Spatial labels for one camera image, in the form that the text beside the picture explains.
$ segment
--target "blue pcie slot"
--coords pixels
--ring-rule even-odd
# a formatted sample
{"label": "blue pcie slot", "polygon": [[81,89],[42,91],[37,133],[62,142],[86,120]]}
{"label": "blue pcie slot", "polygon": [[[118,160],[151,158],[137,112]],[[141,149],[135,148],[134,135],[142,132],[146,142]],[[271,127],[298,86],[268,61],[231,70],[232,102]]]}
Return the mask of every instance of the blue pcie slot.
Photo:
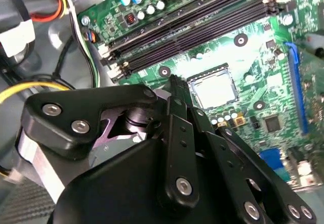
{"label": "blue pcie slot", "polygon": [[300,73],[299,73],[299,54],[298,48],[294,43],[285,43],[289,47],[289,70],[293,84],[293,91],[295,97],[295,103],[297,107],[297,114],[299,120],[299,126],[302,130],[302,133],[305,135],[308,133],[308,123],[305,113],[305,105],[303,101],[303,91],[300,83]]}

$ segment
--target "white wire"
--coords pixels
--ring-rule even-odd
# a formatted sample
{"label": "white wire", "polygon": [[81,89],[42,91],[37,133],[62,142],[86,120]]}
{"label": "white wire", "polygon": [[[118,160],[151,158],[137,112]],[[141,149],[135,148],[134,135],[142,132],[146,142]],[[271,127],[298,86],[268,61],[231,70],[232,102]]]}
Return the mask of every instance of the white wire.
{"label": "white wire", "polygon": [[[85,53],[87,54],[88,58],[90,58],[92,60],[90,52],[89,52],[89,50],[87,48],[87,45],[86,45],[85,41],[83,40],[82,34],[81,34],[81,30],[80,30],[79,23],[77,21],[77,15],[76,15],[75,6],[73,4],[73,1],[72,0],[67,0],[67,3],[69,5],[69,12],[71,13],[72,20],[73,20],[73,23],[74,23],[76,37],[80,41],[80,44],[81,44],[83,50],[85,51]],[[98,86],[100,86],[99,72],[97,72],[97,74],[98,74]]]}

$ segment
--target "red wire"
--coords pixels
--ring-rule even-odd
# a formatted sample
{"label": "red wire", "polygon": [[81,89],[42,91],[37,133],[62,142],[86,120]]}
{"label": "red wire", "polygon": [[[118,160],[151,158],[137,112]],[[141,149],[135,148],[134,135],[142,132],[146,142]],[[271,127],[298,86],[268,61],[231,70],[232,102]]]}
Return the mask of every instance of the red wire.
{"label": "red wire", "polygon": [[54,19],[56,19],[60,14],[61,14],[61,10],[62,10],[62,1],[58,0],[58,8],[57,11],[49,16],[41,16],[41,15],[37,15],[37,14],[31,14],[30,17],[32,19],[32,21],[34,22],[41,22],[41,23],[46,23],[46,22],[51,22]]}

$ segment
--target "chip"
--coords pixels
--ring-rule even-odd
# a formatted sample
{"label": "chip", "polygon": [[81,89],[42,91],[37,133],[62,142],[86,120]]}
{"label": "chip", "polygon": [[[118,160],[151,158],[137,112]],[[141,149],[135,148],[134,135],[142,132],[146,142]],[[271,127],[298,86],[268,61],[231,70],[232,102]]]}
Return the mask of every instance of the chip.
{"label": "chip", "polygon": [[281,129],[277,115],[264,119],[268,132],[275,132]]}
{"label": "chip", "polygon": [[268,49],[270,49],[270,48],[275,47],[275,42],[274,42],[274,40],[272,39],[272,40],[267,41],[267,42],[265,43],[265,45],[267,46]]}
{"label": "chip", "polygon": [[227,64],[188,78],[188,82],[196,101],[203,109],[216,108],[237,100],[237,92]]}

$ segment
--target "ram slot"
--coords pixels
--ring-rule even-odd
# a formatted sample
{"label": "ram slot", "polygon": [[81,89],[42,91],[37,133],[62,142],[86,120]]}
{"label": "ram slot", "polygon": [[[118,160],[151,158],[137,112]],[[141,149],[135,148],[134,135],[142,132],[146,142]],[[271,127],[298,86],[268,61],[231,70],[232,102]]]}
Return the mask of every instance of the ram slot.
{"label": "ram slot", "polygon": [[267,6],[262,3],[262,0],[253,0],[177,38],[136,54],[128,59],[129,69],[134,73],[138,72],[266,16],[268,16]]}
{"label": "ram slot", "polygon": [[241,0],[198,0],[173,11],[163,19],[136,30],[127,36],[117,39],[110,45],[110,52],[115,56],[123,55],[135,48],[172,35],[176,30],[205,16],[220,12],[227,6]]}

